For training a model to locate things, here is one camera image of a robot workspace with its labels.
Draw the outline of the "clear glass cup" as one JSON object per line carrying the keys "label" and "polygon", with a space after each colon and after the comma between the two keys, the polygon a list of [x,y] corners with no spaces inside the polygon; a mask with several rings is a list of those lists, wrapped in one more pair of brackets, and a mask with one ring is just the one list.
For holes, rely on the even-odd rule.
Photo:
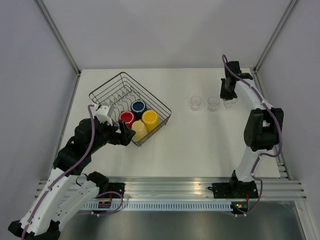
{"label": "clear glass cup", "polygon": [[196,111],[201,109],[202,103],[203,103],[203,101],[202,101],[202,98],[200,96],[197,96],[197,95],[192,96],[190,98],[190,109],[192,111],[196,112]]}
{"label": "clear glass cup", "polygon": [[233,99],[230,99],[230,100],[224,100],[224,101],[223,101],[223,105],[224,105],[225,108],[231,108],[231,107],[233,107],[237,102],[238,102],[238,99],[237,99],[237,98],[233,98]]}
{"label": "clear glass cup", "polygon": [[219,110],[220,100],[215,96],[210,96],[207,99],[207,110],[209,112],[216,112]]}

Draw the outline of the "blue mug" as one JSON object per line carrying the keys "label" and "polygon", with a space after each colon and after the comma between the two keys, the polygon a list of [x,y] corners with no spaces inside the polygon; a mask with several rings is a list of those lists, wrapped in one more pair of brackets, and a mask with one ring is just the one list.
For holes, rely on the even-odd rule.
{"label": "blue mug", "polygon": [[130,106],[131,112],[137,120],[142,118],[145,111],[148,110],[146,103],[143,100],[136,100]]}

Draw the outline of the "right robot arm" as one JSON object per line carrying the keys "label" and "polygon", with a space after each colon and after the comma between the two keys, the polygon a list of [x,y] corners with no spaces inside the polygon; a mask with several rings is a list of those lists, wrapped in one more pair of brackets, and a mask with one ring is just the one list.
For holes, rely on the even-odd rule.
{"label": "right robot arm", "polygon": [[273,107],[265,100],[253,77],[241,71],[238,61],[228,61],[223,55],[222,62],[225,78],[221,80],[220,98],[224,102],[240,98],[249,110],[243,132],[246,149],[228,184],[229,194],[239,198],[247,189],[253,190],[256,180],[254,171],[260,158],[276,158],[280,155],[283,145],[284,111]]}

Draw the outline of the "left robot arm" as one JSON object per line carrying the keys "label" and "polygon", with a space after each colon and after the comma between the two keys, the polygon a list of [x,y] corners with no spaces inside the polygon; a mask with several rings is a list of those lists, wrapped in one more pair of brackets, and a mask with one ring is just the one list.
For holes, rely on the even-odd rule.
{"label": "left robot arm", "polygon": [[79,122],[74,135],[63,147],[50,172],[49,179],[28,213],[12,221],[8,230],[22,240],[57,240],[68,221],[94,197],[109,193],[109,179],[94,171],[66,201],[65,193],[92,161],[94,154],[106,144],[127,146],[135,132],[124,121],[119,126],[101,123],[97,118]]}

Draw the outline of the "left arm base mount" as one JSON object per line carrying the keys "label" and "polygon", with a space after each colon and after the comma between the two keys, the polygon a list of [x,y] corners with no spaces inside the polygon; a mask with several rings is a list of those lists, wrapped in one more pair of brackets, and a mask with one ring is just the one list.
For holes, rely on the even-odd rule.
{"label": "left arm base mount", "polygon": [[107,199],[107,201],[113,200],[113,199],[120,199],[121,195],[124,196],[125,193],[125,186],[126,184],[124,182],[110,182],[108,184],[108,187],[103,191],[103,193],[107,192],[107,194],[101,195],[98,198],[99,199]]}

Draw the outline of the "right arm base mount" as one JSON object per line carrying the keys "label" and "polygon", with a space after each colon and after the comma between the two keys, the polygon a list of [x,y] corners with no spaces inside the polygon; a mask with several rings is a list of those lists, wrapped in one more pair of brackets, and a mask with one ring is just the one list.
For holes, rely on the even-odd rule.
{"label": "right arm base mount", "polygon": [[257,199],[259,197],[257,185],[251,182],[217,182],[207,187],[215,199]]}

